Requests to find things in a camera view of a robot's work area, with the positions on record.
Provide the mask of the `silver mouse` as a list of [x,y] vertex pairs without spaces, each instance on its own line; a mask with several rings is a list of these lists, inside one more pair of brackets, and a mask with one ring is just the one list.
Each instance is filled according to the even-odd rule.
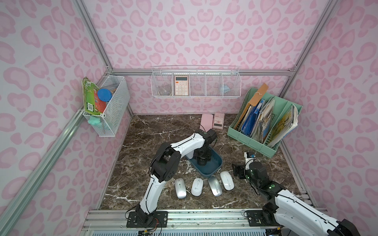
[[176,195],[178,199],[186,198],[187,190],[186,190],[185,182],[182,178],[178,178],[175,180],[175,190],[176,190]]
[[222,195],[222,188],[221,185],[216,177],[210,177],[208,179],[208,183],[210,186],[210,189],[215,197]]

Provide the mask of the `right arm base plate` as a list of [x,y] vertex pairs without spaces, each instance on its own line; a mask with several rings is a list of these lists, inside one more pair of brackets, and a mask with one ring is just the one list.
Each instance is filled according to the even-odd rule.
[[275,218],[263,210],[247,210],[243,213],[250,227],[278,227]]

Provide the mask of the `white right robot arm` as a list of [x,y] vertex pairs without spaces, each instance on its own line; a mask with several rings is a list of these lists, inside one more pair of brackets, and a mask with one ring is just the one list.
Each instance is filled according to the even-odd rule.
[[271,224],[274,221],[289,228],[299,236],[359,236],[357,227],[343,219],[341,221],[328,216],[305,203],[283,185],[271,180],[265,166],[245,153],[245,164],[232,164],[233,174],[239,179],[246,179],[250,186],[267,203],[262,208],[262,221]]

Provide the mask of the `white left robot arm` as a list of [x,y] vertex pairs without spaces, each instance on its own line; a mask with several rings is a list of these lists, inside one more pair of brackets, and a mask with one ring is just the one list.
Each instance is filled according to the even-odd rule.
[[211,161],[210,145],[216,138],[217,134],[213,129],[208,131],[199,129],[182,141],[161,144],[150,164],[150,182],[146,193],[136,206],[136,213],[142,221],[147,221],[156,211],[162,190],[176,174],[181,158],[186,156],[194,159],[199,166],[205,166]]

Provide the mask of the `teal storage box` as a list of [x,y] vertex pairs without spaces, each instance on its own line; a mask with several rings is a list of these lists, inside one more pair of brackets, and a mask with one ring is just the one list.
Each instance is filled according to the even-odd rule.
[[192,159],[186,158],[186,159],[206,179],[214,175],[223,165],[222,157],[215,150],[212,150],[211,160],[208,161],[205,166],[198,165],[197,160],[195,160],[194,158]]

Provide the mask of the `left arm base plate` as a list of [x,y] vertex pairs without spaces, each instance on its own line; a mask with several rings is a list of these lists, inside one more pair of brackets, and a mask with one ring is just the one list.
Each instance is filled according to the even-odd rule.
[[168,211],[155,211],[145,218],[140,218],[138,213],[131,211],[127,216],[127,228],[166,228]]

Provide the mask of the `white rounded mouse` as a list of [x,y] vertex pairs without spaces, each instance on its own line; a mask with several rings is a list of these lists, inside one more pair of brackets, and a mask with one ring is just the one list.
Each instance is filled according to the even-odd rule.
[[220,173],[220,178],[223,183],[224,188],[227,191],[231,191],[234,189],[234,182],[231,174],[227,171],[223,171]]

